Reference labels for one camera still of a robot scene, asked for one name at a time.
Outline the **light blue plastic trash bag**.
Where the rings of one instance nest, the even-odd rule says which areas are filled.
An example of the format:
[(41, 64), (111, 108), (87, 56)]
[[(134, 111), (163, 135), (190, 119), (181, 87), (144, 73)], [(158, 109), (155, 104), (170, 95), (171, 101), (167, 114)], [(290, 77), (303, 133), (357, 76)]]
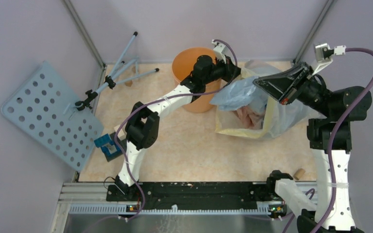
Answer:
[(268, 95), (254, 84), (257, 79), (258, 76), (251, 76), (232, 82), (216, 93), (210, 104), (222, 111), (234, 111), (248, 106), (256, 113), (264, 112)]

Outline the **large translucent white trash bag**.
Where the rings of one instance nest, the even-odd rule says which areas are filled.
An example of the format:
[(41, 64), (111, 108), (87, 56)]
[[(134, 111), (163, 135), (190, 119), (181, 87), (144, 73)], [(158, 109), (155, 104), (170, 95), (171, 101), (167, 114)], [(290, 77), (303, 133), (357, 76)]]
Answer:
[[(238, 81), (251, 76), (268, 76), (279, 73), (280, 70), (259, 60), (250, 60), (241, 69), (241, 74), (234, 80)], [(216, 106), (216, 129), (220, 134), (238, 136), (250, 139), (272, 139), (300, 122), (310, 118), (318, 118), (320, 114), (312, 108), (296, 100), (289, 105), (281, 105), (268, 95), (263, 127), (260, 130), (243, 128), (234, 111), (222, 111)]]

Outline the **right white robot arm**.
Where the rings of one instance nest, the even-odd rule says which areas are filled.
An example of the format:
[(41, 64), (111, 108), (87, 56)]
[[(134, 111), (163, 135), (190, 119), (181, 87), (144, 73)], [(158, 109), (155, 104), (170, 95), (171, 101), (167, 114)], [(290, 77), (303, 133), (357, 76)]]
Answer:
[(301, 233), (357, 233), (351, 214), (348, 164), (352, 150), (351, 122), (366, 119), (372, 96), (364, 87), (327, 88), (320, 71), (302, 62), (287, 71), (259, 77), (254, 85), (281, 105), (299, 101), (322, 118), (311, 118), (306, 130), (317, 168), (318, 202), (313, 204), (288, 175), (274, 171), (265, 193), (282, 198), (297, 218)]

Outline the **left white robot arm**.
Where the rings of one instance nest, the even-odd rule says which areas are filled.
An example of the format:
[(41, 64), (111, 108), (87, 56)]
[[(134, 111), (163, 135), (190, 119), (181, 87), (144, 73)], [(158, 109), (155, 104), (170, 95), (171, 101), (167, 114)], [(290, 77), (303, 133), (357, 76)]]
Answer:
[(169, 93), (149, 103), (137, 102), (128, 117), (120, 124), (114, 135), (118, 147), (119, 133), (126, 132), (125, 158), (121, 171), (115, 178), (118, 195), (124, 200), (136, 196), (139, 170), (143, 157), (158, 138), (160, 120), (178, 108), (208, 95), (206, 85), (224, 80), (230, 84), (241, 73), (241, 68), (230, 57), (212, 59), (208, 55), (197, 58), (189, 74)]

